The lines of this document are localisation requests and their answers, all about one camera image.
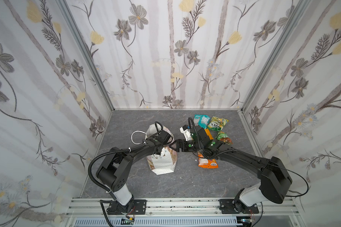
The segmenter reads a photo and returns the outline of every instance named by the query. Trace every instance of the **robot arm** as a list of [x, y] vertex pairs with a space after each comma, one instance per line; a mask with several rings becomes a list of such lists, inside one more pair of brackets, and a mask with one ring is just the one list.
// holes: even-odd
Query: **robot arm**
[[239, 191], [233, 202], [235, 211], [244, 213], [255, 203], [267, 200], [278, 204], [283, 202], [292, 179], [283, 169], [285, 167], [280, 159], [257, 157], [223, 141], [211, 140], [200, 126], [192, 127], [192, 137], [194, 140], [177, 139], [169, 145], [171, 136], [162, 128], [156, 135], [147, 138], [143, 147], [136, 151], [107, 155], [97, 170], [96, 177], [111, 190], [114, 200], [122, 206], [121, 210], [127, 213], [133, 207], [133, 197], [126, 186], [132, 164], [148, 155], [160, 154], [163, 146], [169, 145], [177, 152], [200, 151], [206, 158], [230, 162], [260, 179], [260, 183]]

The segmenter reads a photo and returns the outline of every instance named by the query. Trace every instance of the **teal snack package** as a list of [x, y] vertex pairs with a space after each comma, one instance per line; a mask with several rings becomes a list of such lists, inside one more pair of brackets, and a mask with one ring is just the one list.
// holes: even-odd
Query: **teal snack package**
[[195, 125], [199, 125], [205, 129], [210, 119], [211, 118], [207, 115], [195, 114], [195, 118], [193, 119], [193, 122], [195, 123]]
[[221, 131], [227, 122], [229, 122], [229, 120], [212, 116], [207, 128], [213, 131]]

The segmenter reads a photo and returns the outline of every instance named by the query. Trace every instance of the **orange snack bag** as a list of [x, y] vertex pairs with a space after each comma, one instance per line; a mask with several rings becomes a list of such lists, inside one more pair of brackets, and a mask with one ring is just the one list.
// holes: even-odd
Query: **orange snack bag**
[[203, 158], [203, 155], [198, 152], [198, 166], [202, 168], [209, 168], [209, 169], [215, 169], [218, 168], [218, 165], [216, 163], [215, 159], [209, 160]]

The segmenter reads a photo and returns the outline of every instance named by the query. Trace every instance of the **green snack bag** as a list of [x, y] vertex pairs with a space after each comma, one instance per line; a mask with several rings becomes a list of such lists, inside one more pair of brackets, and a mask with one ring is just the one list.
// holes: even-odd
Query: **green snack bag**
[[223, 129], [227, 122], [229, 122], [229, 120], [212, 116], [210, 122], [207, 125], [207, 128], [213, 131], [220, 131]]
[[218, 139], [220, 141], [223, 141], [223, 142], [225, 142], [227, 144], [232, 144], [232, 141], [229, 138], [229, 136], [226, 133], [224, 133], [223, 131], [219, 131], [217, 133], [217, 138], [216, 139]]

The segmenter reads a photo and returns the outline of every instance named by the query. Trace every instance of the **snack bag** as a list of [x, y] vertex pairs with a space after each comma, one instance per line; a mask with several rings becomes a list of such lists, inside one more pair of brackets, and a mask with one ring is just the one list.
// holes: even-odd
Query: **snack bag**
[[207, 125], [207, 128], [213, 131], [220, 131], [223, 129], [227, 122], [229, 122], [229, 120], [212, 116], [210, 122]]
[[223, 141], [223, 142], [225, 142], [225, 143], [227, 143], [227, 144], [232, 144], [232, 141], [231, 141], [231, 139], [229, 138], [229, 136], [228, 136], [226, 133], [224, 133], [223, 131], [219, 131], [219, 132], [217, 133], [216, 139], [218, 139], [218, 140], [220, 140], [220, 141]]
[[205, 129], [210, 119], [211, 118], [207, 115], [195, 114], [195, 118], [193, 119], [193, 122], [195, 123], [195, 125], [199, 125]]
[[209, 160], [203, 158], [203, 155], [198, 152], [198, 166], [202, 168], [216, 169], [218, 165], [215, 159]]

